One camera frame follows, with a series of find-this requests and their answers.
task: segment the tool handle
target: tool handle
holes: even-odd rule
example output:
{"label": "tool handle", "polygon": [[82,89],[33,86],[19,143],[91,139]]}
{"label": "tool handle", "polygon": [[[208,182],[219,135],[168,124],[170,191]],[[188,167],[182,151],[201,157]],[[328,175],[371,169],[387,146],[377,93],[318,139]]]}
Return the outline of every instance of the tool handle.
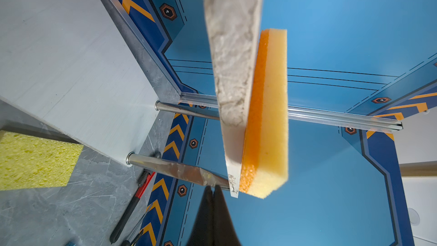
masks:
{"label": "tool handle", "polygon": [[131,243],[129,242],[129,240],[125,240],[120,246],[131,246]]}
{"label": "tool handle", "polygon": [[138,187],[143,186],[143,184],[146,182],[149,175],[150,175],[149,171],[147,171],[146,169],[142,170],[141,175],[138,178]]}
{"label": "tool handle", "polygon": [[136,194],[135,194],[135,196],[133,196],[133,198],[131,199],[131,202],[129,202],[128,207],[124,211],[123,216],[118,221],[117,226],[112,231],[111,236],[109,237],[109,241],[111,243],[116,242],[118,237],[121,235],[121,233],[123,231],[123,228],[126,225],[126,222],[128,222],[128,219],[132,215],[132,212],[134,211],[134,209],[135,209],[136,205],[138,204],[138,202],[139,202],[139,197],[137,197]]}

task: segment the hexagon bolt symbol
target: hexagon bolt symbol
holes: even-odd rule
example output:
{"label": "hexagon bolt symbol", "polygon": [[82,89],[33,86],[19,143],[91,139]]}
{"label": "hexagon bolt symbol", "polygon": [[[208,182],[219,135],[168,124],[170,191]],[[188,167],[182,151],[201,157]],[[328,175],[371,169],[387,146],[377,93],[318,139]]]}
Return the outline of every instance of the hexagon bolt symbol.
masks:
{"label": "hexagon bolt symbol", "polygon": [[192,149],[196,148],[198,144],[199,144],[199,142],[196,139],[190,140],[190,147]]}
{"label": "hexagon bolt symbol", "polygon": [[166,4],[166,3],[164,3],[164,4],[161,5],[161,7],[160,7],[160,11],[161,11],[161,14],[162,14],[165,18],[167,18],[167,19],[169,19],[169,20],[171,20],[171,21],[175,20],[176,17],[178,17],[178,16],[176,15],[176,11],[174,10],[174,8],[173,8],[172,6]]}
{"label": "hexagon bolt symbol", "polygon": [[381,98],[375,98],[372,100],[374,103],[386,103],[390,101],[391,99],[389,97],[381,97]]}
{"label": "hexagon bolt symbol", "polygon": [[179,195],[179,197],[185,196],[187,194],[187,191],[188,191],[188,189],[187,189],[187,187],[185,185],[182,184],[181,186],[179,186],[178,187],[178,195]]}
{"label": "hexagon bolt symbol", "polygon": [[357,130],[354,128],[344,128],[344,131],[346,131],[346,133],[350,135],[354,135],[357,133]]}

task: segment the yellow foam layer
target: yellow foam layer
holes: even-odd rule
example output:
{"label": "yellow foam layer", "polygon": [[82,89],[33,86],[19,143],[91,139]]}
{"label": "yellow foam layer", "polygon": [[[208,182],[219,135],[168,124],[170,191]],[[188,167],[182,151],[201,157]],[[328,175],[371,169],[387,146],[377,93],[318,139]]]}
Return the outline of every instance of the yellow foam layer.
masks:
{"label": "yellow foam layer", "polygon": [[67,185],[83,147],[0,131],[0,190]]}
{"label": "yellow foam layer", "polygon": [[287,31],[261,33],[240,191],[265,198],[288,180]]}

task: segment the white panel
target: white panel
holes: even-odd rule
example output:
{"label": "white panel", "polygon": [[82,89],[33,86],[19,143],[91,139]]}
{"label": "white panel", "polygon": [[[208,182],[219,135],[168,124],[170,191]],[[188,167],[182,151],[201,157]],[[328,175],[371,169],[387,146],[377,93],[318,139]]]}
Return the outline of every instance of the white panel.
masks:
{"label": "white panel", "polygon": [[120,163],[156,93],[100,0],[0,0],[0,98]]}
{"label": "white panel", "polygon": [[437,177],[402,178],[407,206],[420,217],[417,226],[411,226],[414,236],[437,243]]}
{"label": "white panel", "polygon": [[414,239],[414,246],[436,246],[437,244],[420,239],[420,238],[416,238],[413,237]]}
{"label": "white panel", "polygon": [[405,118],[402,125],[393,133],[399,163],[437,161],[437,108]]}

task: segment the white wall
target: white wall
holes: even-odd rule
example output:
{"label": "white wall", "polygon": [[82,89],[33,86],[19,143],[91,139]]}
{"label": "white wall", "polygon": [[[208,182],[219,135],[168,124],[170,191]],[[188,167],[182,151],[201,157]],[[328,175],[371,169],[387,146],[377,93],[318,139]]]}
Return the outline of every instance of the white wall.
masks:
{"label": "white wall", "polygon": [[437,107],[402,120],[404,129],[395,132],[399,164],[437,161]]}
{"label": "white wall", "polygon": [[[394,133],[399,163],[437,161],[437,108],[402,120]],[[420,218],[411,226],[416,246],[437,245],[437,177],[402,178],[407,206]]]}

